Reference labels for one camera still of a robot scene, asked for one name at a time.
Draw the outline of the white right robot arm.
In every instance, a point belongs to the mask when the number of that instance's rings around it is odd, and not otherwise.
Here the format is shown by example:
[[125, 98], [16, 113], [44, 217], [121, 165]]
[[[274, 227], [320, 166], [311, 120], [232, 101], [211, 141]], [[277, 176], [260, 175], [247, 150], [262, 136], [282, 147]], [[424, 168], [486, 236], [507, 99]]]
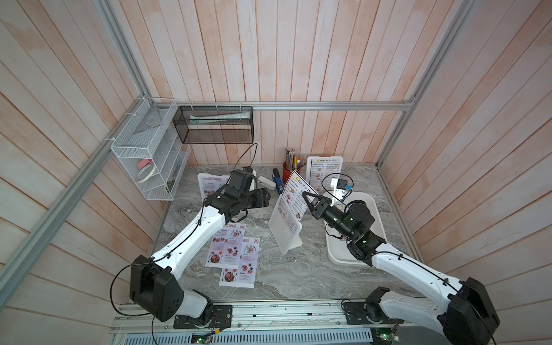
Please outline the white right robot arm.
[[445, 336], [451, 344], [495, 342], [500, 319], [480, 281], [440, 273], [395, 248], [371, 230], [375, 218], [363, 201], [340, 210], [319, 194], [304, 192], [303, 199], [314, 218], [323, 219], [346, 238], [346, 248], [356, 260], [395, 276], [423, 295], [411, 298], [378, 287], [365, 299], [366, 320], [408, 321]]

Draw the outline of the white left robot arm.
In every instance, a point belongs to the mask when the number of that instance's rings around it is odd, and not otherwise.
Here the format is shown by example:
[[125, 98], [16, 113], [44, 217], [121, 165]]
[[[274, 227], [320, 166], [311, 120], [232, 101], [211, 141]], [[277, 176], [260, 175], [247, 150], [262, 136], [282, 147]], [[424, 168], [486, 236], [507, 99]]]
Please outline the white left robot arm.
[[130, 265], [129, 298], [161, 322], [188, 317], [198, 326], [212, 324], [210, 298], [185, 291], [178, 280], [198, 251], [234, 217], [270, 204], [252, 168], [233, 170], [227, 182], [204, 199], [201, 210], [180, 234], [151, 257]]

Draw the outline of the red special menu sheet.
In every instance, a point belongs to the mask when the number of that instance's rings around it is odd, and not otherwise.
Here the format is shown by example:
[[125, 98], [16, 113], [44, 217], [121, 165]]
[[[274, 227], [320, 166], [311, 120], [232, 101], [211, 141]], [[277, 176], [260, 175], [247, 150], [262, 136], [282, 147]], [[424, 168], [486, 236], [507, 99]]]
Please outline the red special menu sheet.
[[237, 268], [223, 268], [219, 285], [231, 288], [253, 288], [260, 256], [260, 239], [244, 237]]
[[206, 267], [237, 268], [247, 226], [228, 224], [215, 233], [210, 242]]

